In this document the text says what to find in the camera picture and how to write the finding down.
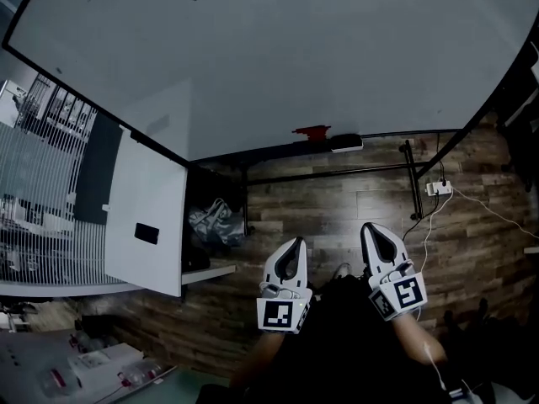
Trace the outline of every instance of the wooden floor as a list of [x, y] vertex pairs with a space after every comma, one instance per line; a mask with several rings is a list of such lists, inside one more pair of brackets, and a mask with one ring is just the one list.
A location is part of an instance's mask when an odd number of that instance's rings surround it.
[[[480, 199], [501, 215], [537, 231], [537, 202], [512, 173], [501, 173], [509, 161], [504, 139], [489, 116], [445, 159], [446, 178], [464, 194]], [[443, 145], [451, 134], [441, 136]], [[407, 137], [416, 161], [432, 158], [436, 135]], [[275, 160], [253, 167], [250, 178], [316, 173], [347, 167], [403, 162], [398, 147], [406, 137], [365, 139], [365, 149], [342, 154], [321, 154]], [[436, 167], [422, 178], [422, 186], [440, 176]], [[424, 210], [434, 202], [424, 196]], [[282, 243], [296, 236], [307, 241], [309, 279], [328, 280], [342, 262], [360, 274], [364, 268], [360, 228], [374, 221], [402, 235], [414, 212], [408, 172], [356, 174], [290, 183], [254, 186], [249, 190], [249, 219], [256, 232], [232, 251], [238, 266], [234, 275], [190, 284], [185, 302], [151, 291], [88, 298], [85, 313], [121, 316], [119, 338], [174, 364], [229, 376], [259, 335], [255, 298], [265, 259]], [[420, 268], [428, 222], [406, 239], [410, 257]], [[423, 325], [443, 331], [443, 314], [451, 309], [466, 322], [487, 298], [497, 316], [526, 320], [535, 280], [531, 261], [522, 250], [533, 238], [516, 226], [490, 215], [481, 205], [456, 195], [433, 219], [424, 267], [429, 304]]]

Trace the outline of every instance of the shoe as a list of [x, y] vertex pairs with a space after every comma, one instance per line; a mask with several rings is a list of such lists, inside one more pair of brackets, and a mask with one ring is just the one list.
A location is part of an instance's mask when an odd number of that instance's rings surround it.
[[334, 273], [334, 279], [342, 279], [347, 275], [352, 275], [352, 267], [349, 263], [341, 263]]

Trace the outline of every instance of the power strip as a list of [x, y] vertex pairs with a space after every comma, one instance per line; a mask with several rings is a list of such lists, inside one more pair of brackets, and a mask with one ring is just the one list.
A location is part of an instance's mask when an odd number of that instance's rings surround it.
[[451, 183], [448, 179], [446, 180], [446, 185], [442, 181], [436, 181], [435, 183], [427, 183], [427, 188], [425, 189], [428, 196], [451, 194], [451, 191]]

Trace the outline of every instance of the person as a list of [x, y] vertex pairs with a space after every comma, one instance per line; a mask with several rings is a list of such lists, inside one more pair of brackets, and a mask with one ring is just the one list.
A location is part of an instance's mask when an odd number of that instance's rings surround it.
[[[366, 279], [341, 265], [315, 292], [299, 334], [261, 336], [225, 401], [451, 402], [458, 384], [444, 383], [451, 367], [440, 342], [412, 313], [383, 321], [369, 291]], [[215, 402], [220, 393], [203, 388], [197, 402]]]

